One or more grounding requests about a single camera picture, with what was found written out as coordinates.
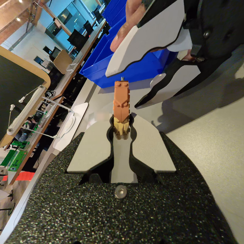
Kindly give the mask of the person's right hand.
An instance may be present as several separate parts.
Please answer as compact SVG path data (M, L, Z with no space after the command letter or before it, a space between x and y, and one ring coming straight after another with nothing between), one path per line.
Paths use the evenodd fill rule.
M136 26L145 14L145 7L141 0L128 0L126 3L126 22L119 29L113 39L110 49L115 52L130 30Z

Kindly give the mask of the clear acrylic stand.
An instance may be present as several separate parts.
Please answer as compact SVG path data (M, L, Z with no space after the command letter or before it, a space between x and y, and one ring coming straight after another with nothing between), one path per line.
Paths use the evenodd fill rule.
M62 105L63 99L64 98L62 97L59 102L55 102L47 97L44 97L38 104L37 108L35 109L35 114L33 114L30 119L27 120L21 127L23 136L28 144L38 136L47 136L53 139L61 139L71 130L76 121L74 116L75 112L70 108ZM67 115L71 115L72 122L67 131L58 132L54 129L50 129L52 124L57 127L60 121L60 119L55 120L59 116L59 114L56 115L57 111L63 112L65 117Z

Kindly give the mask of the brown toy brick model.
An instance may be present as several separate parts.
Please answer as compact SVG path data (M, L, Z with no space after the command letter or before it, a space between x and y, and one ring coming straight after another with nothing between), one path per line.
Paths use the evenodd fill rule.
M127 140L130 131L130 90L129 82L124 77L114 84L113 115L116 138Z

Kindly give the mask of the white board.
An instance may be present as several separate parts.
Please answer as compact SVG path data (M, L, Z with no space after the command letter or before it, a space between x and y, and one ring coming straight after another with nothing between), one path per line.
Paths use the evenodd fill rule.
M62 151L72 141L88 105L86 102L71 108L71 112L68 113L57 133L57 138L54 139L54 149Z

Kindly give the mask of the blue storage bin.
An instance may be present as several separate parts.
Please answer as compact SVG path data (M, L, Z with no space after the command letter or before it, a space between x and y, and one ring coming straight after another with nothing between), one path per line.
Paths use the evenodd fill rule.
M126 0L111 0L102 14L106 24L110 26L108 40L114 38L126 22L126 2Z
M119 22L109 30L109 35L103 35L87 61L80 70L80 74L94 82L101 88L114 86L114 82L123 76L125 80L131 82L154 78L161 74L165 67L177 57L177 52L169 50L159 50L150 52L137 63L130 65L124 72L107 78L105 75L113 52L110 50L112 39L123 25Z

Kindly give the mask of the tan chair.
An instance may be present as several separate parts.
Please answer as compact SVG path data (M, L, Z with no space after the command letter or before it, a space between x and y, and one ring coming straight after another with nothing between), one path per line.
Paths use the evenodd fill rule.
M70 64L73 63L73 59L66 52L66 50L62 49L58 56L54 59L54 66L65 75L66 70Z

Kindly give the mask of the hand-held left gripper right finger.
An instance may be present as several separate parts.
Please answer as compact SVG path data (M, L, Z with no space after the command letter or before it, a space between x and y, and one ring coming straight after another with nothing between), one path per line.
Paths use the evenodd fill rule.
M131 119L131 159L155 173L176 172L175 165L158 129L136 113Z

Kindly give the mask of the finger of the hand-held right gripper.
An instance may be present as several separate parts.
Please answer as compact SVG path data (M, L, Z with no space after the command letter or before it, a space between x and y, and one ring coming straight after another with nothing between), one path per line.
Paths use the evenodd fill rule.
M154 49L170 51L192 48L188 30L183 29L187 1L152 1L139 23L132 27L114 52L106 77L124 72Z
M197 65L171 65L166 73L155 76L150 82L150 91L134 106L141 109L162 103L172 98L200 74Z

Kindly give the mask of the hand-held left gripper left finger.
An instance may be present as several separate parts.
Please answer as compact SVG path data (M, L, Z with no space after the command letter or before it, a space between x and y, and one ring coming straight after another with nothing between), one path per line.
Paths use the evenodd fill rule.
M113 157L113 115L96 114L67 168L68 173L86 173Z

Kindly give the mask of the grey desk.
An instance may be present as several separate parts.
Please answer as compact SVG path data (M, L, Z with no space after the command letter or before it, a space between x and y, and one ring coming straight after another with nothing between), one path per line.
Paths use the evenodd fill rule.
M89 115L112 112L114 88L96 86L77 139L34 176L1 243L243 243L243 45L209 78L136 109L151 80L130 87L130 112L154 125L176 167L135 183L132 139L114 137L111 183L67 173Z

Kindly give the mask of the white partition clamp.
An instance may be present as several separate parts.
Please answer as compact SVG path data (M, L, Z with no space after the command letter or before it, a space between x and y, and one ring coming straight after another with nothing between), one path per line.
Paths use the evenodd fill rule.
M41 99L41 97L46 92L47 88L44 85L39 85L37 88L33 89L31 92L27 93L25 96L23 96L18 102L23 103L24 99L33 93L32 97L30 98L29 102L25 105L23 110L20 112L20 114L11 122L11 113L15 108L14 104L11 104L10 106L10 113L9 113L9 119L8 119L8 128L7 128L7 135L13 135L17 129L23 124L23 121L25 118L29 115L31 109L33 106Z

